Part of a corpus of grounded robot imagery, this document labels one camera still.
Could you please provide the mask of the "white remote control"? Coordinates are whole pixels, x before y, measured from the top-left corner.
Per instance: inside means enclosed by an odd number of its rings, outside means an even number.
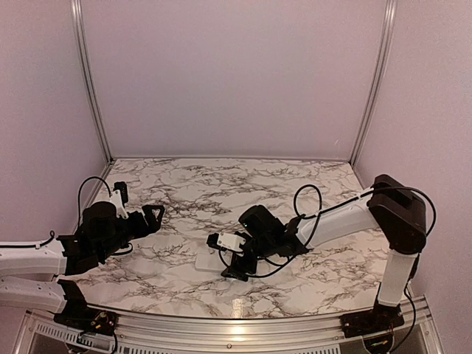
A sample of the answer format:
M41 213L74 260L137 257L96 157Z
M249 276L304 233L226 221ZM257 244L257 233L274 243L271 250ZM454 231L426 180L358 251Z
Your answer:
M231 252L223 252L222 258L224 263L219 257L219 253L203 253L197 254L195 259L195 270L200 272L209 272L209 273L221 273L224 269L228 267L232 260Z

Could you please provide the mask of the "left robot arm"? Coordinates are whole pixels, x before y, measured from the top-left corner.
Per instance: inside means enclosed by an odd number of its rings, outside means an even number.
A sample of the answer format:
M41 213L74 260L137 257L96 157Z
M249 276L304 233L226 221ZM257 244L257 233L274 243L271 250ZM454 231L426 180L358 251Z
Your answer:
M99 201L83 211L82 223L72 235L51 236L36 244L1 246L1 304L62 313L78 328L93 322L80 289L65 276L84 274L118 254L132 240L160 230L165 208L145 205L126 212L121 204ZM58 276L41 282L35 275Z

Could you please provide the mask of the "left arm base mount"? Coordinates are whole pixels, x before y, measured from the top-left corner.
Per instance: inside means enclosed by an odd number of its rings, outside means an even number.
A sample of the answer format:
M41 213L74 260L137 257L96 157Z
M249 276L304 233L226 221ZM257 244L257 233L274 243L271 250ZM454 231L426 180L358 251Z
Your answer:
M97 333L113 336L118 315L109 310L95 308L65 308L54 315L58 324L80 330L81 333Z

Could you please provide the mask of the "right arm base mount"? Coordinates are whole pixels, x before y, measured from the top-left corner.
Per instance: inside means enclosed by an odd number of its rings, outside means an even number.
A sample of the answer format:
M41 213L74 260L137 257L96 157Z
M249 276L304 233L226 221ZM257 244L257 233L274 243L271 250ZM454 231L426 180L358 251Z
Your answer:
M405 323L403 315L395 308L393 310L371 309L348 313L342 315L340 321L346 338L392 330Z

